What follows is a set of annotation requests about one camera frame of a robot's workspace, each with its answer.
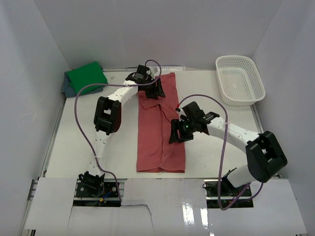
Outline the red t-shirt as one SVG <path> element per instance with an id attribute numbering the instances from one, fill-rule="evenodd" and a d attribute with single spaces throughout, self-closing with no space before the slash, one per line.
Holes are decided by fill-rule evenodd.
<path id="1" fill-rule="evenodd" d="M 184 143 L 169 143 L 171 120 L 178 119 L 179 104 L 174 72 L 161 76 L 165 98 L 148 99 L 138 92 L 137 172 L 184 173 L 186 153 Z"/>

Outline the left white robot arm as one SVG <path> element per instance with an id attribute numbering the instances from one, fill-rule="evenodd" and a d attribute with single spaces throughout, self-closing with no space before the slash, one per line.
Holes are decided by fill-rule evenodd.
<path id="1" fill-rule="evenodd" d="M 84 174 L 80 174 L 79 179 L 84 188 L 92 196 L 99 197 L 105 193 L 104 177 L 106 173 L 113 176 L 116 189 L 119 189 L 115 175 L 110 171 L 104 170 L 100 166 L 99 161 L 105 156 L 114 133 L 116 133 L 121 126 L 122 107 L 129 99 L 140 91 L 143 91 L 145 96 L 149 99 L 165 98 L 160 79 L 161 72 L 162 69 L 160 67 L 158 76 L 155 76 L 153 69 L 146 65 L 139 65 L 135 72 L 132 72 L 125 78 L 123 84 L 109 85 L 110 87 L 117 87 L 118 89 L 109 96 L 101 96 L 97 100 L 94 113 L 95 145 L 92 145 L 79 123 L 77 115 L 78 97 L 75 97 L 75 121 L 93 153 L 87 171 Z"/>

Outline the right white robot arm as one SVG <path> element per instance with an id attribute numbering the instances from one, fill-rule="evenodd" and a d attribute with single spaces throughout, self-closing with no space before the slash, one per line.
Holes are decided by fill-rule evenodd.
<path id="1" fill-rule="evenodd" d="M 171 121 L 170 144 L 193 140 L 193 134 L 200 132 L 220 138 L 246 155 L 246 165 L 236 167 L 222 177 L 226 195 L 234 196 L 241 186 L 253 181 L 266 183 L 287 165 L 287 158 L 274 133 L 257 133 L 229 124 L 217 113 L 204 113 L 196 102 L 187 104 L 182 110 L 184 114 Z"/>

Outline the white paper sheets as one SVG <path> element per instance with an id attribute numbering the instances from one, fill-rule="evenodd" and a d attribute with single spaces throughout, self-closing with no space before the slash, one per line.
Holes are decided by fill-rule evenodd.
<path id="1" fill-rule="evenodd" d="M 185 71 L 185 66 L 162 66 L 162 71 Z"/>

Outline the green folded t-shirt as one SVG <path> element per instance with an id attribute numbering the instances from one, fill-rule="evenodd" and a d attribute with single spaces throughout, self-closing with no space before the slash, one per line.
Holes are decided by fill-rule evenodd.
<path id="1" fill-rule="evenodd" d="M 71 80 L 70 86 L 74 88 L 76 93 L 87 85 L 108 84 L 102 67 L 97 61 L 67 71 L 66 73 Z"/>

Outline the white plastic basket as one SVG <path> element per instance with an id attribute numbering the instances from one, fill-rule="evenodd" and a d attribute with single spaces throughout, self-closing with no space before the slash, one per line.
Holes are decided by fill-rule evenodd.
<path id="1" fill-rule="evenodd" d="M 221 56 L 216 59 L 221 97 L 230 106 L 251 106 L 265 98 L 259 71 L 246 56 Z"/>

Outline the blue folded t-shirt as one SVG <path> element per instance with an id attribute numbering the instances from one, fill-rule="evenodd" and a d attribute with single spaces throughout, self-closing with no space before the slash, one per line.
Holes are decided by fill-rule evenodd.
<path id="1" fill-rule="evenodd" d="M 61 93 L 64 94 L 64 96 L 66 98 L 72 98 L 72 97 L 76 97 L 77 93 L 75 92 L 74 88 L 70 86 L 71 80 L 69 78 L 69 76 L 67 75 L 67 73 L 64 73 L 64 80 L 63 80 L 63 85 L 61 88 Z M 97 87 L 89 92 L 81 92 L 81 95 L 87 95 L 87 94 L 94 94 L 94 93 L 98 93 L 98 92 L 102 92 L 103 91 L 103 87 Z"/>

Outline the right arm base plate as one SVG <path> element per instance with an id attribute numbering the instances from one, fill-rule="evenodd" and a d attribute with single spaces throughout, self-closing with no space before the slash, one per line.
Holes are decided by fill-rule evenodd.
<path id="1" fill-rule="evenodd" d="M 227 207 L 244 189 L 245 185 L 238 188 L 230 188 L 225 183 L 221 184 L 220 199 L 222 207 Z M 219 209 L 218 199 L 218 181 L 206 181 L 202 185 L 202 188 L 206 191 L 206 202 L 208 209 Z M 253 208 L 253 200 L 250 198 L 253 196 L 250 187 L 247 187 L 240 198 L 231 206 L 231 208 Z"/>

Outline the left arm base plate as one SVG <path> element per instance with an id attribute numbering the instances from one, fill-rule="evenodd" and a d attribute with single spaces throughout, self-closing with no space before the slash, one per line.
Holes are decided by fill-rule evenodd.
<path id="1" fill-rule="evenodd" d="M 101 183 L 98 190 L 93 192 L 81 181 L 77 181 L 74 207 L 120 207 L 118 188 L 114 181 Z"/>

